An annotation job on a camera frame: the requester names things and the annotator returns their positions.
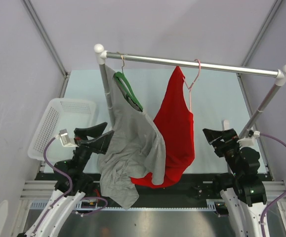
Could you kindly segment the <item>grey t shirt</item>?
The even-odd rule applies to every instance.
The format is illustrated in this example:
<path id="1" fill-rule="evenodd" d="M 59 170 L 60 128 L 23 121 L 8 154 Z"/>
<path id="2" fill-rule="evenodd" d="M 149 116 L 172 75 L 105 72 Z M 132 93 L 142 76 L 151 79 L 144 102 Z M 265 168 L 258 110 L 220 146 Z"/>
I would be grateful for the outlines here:
<path id="1" fill-rule="evenodd" d="M 163 183 L 165 142 L 149 115 L 135 110 L 124 99 L 114 79 L 116 72 L 106 67 L 106 73 L 115 124 L 108 151 L 97 162 L 101 194 L 129 209 L 139 198 L 131 178 L 143 178 L 151 172 L 154 185 Z"/>

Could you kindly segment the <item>red t shirt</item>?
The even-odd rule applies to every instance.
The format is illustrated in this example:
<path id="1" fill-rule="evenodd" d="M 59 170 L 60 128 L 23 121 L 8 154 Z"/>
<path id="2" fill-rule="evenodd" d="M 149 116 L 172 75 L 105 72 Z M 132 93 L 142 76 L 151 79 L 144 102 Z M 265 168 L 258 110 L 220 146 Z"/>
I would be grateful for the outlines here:
<path id="1" fill-rule="evenodd" d="M 175 67 L 154 123 L 165 142 L 166 158 L 164 181 L 160 185 L 173 185 L 195 159 L 194 116 L 187 108 L 183 85 L 185 76 Z M 141 178 L 152 183 L 152 173 Z"/>

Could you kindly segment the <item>green velvet hanger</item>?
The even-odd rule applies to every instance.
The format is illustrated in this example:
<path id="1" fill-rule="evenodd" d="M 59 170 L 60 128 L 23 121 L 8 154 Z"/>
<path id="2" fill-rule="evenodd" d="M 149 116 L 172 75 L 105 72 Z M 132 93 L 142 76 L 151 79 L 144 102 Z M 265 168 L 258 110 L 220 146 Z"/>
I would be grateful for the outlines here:
<path id="1" fill-rule="evenodd" d="M 123 65 L 121 67 L 121 72 L 116 72 L 114 74 L 114 79 L 124 97 L 124 99 L 137 111 L 142 112 L 143 107 L 136 98 L 132 87 L 130 83 L 128 82 L 127 78 L 124 75 L 123 68 L 125 66 L 125 60 L 124 60 L 124 55 L 122 55 L 120 52 L 117 52 L 117 54 L 121 57 L 121 60 L 123 62 Z"/>

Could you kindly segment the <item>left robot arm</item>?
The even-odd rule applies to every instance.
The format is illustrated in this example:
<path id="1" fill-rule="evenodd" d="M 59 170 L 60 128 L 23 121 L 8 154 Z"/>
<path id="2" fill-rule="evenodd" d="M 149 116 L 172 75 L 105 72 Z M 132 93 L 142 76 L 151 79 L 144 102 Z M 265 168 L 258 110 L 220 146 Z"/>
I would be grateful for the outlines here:
<path id="1" fill-rule="evenodd" d="M 27 231 L 19 233 L 20 237 L 58 236 L 67 218 L 82 200 L 95 204 L 102 201 L 104 204 L 92 211 L 77 211 L 80 217 L 108 206 L 108 201 L 95 188 L 94 179 L 83 171 L 92 154 L 104 155 L 108 151 L 114 131 L 106 131 L 107 125 L 103 122 L 88 128 L 75 128 L 72 138 L 63 129 L 50 139 L 43 151 L 43 159 L 56 176 L 54 190 L 40 216 Z M 63 147 L 74 149 L 71 159 L 50 163 L 47 150 L 55 140 L 60 140 Z"/>

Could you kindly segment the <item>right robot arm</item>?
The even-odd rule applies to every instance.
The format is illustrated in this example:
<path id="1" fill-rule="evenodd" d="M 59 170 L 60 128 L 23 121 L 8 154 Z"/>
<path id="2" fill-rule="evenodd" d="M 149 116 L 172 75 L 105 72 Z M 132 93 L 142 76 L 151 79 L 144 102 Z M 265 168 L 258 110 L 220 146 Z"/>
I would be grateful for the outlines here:
<path id="1" fill-rule="evenodd" d="M 230 173 L 217 174 L 213 194 L 226 204 L 231 227 L 238 237 L 268 237 L 263 211 L 267 207 L 266 189 L 258 177 L 260 153 L 253 149 L 253 138 L 239 139 L 234 129 L 204 128 L 207 142 L 215 154 L 224 158 Z"/>

